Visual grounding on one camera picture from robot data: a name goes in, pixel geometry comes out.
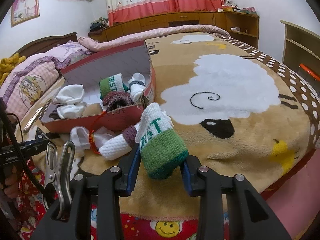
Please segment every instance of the green and white sock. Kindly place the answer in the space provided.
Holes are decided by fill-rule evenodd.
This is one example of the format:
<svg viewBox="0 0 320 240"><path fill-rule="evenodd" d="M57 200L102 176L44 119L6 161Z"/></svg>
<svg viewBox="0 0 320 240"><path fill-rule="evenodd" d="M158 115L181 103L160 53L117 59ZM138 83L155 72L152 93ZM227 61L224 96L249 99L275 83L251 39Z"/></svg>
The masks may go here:
<svg viewBox="0 0 320 240"><path fill-rule="evenodd" d="M103 98L111 91L120 91L120 92L127 92L129 89L127 86L122 82L122 75L116 74L111 77L107 77L105 79L100 80L100 99Z"/></svg>
<svg viewBox="0 0 320 240"><path fill-rule="evenodd" d="M135 141L140 143L141 158L152 179L166 179L188 156L183 140L173 130L170 117L157 103L142 113Z"/></svg>

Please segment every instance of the framed photo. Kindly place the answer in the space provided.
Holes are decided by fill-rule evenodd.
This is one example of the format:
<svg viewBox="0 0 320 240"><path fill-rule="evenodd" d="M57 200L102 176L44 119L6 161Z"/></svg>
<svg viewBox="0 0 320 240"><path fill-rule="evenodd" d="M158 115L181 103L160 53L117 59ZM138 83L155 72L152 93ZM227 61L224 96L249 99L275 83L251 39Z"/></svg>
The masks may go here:
<svg viewBox="0 0 320 240"><path fill-rule="evenodd" d="M11 27L39 16L39 0L15 0L11 7Z"/></svg>

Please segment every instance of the orange rail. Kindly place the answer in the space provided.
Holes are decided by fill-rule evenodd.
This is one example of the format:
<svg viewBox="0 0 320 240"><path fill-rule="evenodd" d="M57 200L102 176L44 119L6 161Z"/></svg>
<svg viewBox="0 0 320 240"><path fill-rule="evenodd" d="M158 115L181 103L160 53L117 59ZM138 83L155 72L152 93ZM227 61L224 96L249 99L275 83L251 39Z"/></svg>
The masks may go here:
<svg viewBox="0 0 320 240"><path fill-rule="evenodd" d="M310 76L312 76L313 78L315 78L317 81L320 81L320 76L316 73L314 73L311 69L309 69L307 66L305 66L304 64L300 64L300 67L306 71Z"/></svg>

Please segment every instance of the person's hand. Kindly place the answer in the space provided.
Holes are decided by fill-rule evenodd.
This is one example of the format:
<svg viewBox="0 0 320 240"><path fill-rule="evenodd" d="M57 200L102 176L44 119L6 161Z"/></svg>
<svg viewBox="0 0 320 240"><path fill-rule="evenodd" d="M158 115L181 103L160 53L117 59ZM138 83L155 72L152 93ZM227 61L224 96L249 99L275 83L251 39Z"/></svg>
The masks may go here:
<svg viewBox="0 0 320 240"><path fill-rule="evenodd" d="M12 168L12 174L5 179L4 183L9 186L4 189L4 193L9 198L16 198L19 194L19 182L18 182L18 176L17 176L17 168L13 166Z"/></svg>

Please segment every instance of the brown polka dot border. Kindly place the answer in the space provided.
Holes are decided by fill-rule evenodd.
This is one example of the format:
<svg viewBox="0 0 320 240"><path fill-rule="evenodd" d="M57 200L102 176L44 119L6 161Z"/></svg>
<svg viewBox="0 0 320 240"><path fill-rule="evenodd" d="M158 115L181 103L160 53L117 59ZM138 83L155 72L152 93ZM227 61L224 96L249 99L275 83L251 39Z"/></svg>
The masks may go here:
<svg viewBox="0 0 320 240"><path fill-rule="evenodd" d="M282 63L279 63L274 58L257 50L256 48L244 42L233 39L231 37L223 35L219 35L219 37L247 52L250 56L265 64L275 73L277 73L280 78L282 78L282 80L289 87L292 94L297 98L303 110L309 117L311 126L308 150L313 149L320 136L320 116L318 114L320 104L316 99L314 93L305 84L305 81L297 73L289 69L287 66L285 66Z"/></svg>

